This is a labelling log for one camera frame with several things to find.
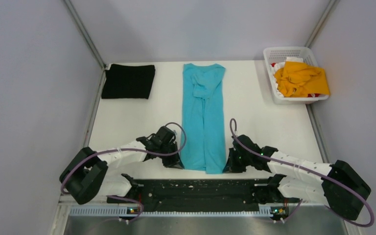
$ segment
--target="blue component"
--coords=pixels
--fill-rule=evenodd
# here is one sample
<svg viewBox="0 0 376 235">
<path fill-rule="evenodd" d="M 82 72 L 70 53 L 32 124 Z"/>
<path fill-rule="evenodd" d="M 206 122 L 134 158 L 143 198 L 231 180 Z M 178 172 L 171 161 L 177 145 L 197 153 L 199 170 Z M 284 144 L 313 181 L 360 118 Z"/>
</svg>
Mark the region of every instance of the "blue component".
<svg viewBox="0 0 376 235">
<path fill-rule="evenodd" d="M 182 127 L 187 144 L 181 151 L 185 169 L 221 174 L 226 164 L 222 80 L 225 68 L 184 65 Z"/>
</svg>

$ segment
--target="yellow towel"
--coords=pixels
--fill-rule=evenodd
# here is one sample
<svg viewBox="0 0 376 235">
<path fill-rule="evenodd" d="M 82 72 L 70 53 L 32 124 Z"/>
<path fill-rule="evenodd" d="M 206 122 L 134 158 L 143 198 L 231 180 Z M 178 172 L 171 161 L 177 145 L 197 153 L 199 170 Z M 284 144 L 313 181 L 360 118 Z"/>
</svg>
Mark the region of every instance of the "yellow towel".
<svg viewBox="0 0 376 235">
<path fill-rule="evenodd" d="M 286 61 L 284 68 L 275 73 L 275 78 L 278 83 L 278 90 L 284 97 L 330 94 L 323 68 Z"/>
</svg>

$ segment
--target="white wall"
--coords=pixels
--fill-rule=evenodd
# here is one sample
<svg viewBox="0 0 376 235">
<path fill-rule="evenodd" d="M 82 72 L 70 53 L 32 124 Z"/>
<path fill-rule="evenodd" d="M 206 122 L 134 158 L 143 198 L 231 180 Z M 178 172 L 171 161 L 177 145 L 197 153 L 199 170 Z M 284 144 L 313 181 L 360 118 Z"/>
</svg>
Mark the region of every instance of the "white wall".
<svg viewBox="0 0 376 235">
<path fill-rule="evenodd" d="M 314 105 L 330 155 L 370 185 L 376 213 L 376 1 L 340 1 L 312 49 L 331 89 Z"/>
<path fill-rule="evenodd" d="M 0 0 L 0 235 L 48 234 L 100 75 L 60 0 Z"/>
<path fill-rule="evenodd" d="M 263 59 L 303 46 L 328 0 L 72 0 L 106 63 Z"/>
</svg>

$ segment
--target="black cloth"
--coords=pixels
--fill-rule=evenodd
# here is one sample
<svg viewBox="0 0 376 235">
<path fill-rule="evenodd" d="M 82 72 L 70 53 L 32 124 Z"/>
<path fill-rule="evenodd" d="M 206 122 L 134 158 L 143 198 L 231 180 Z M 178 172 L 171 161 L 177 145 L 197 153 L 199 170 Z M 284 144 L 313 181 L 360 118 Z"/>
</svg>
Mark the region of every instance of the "black cloth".
<svg viewBox="0 0 376 235">
<path fill-rule="evenodd" d="M 102 99 L 144 98 L 148 99 L 155 77 L 155 66 L 111 65 L 106 70 L 106 82 Z"/>
</svg>

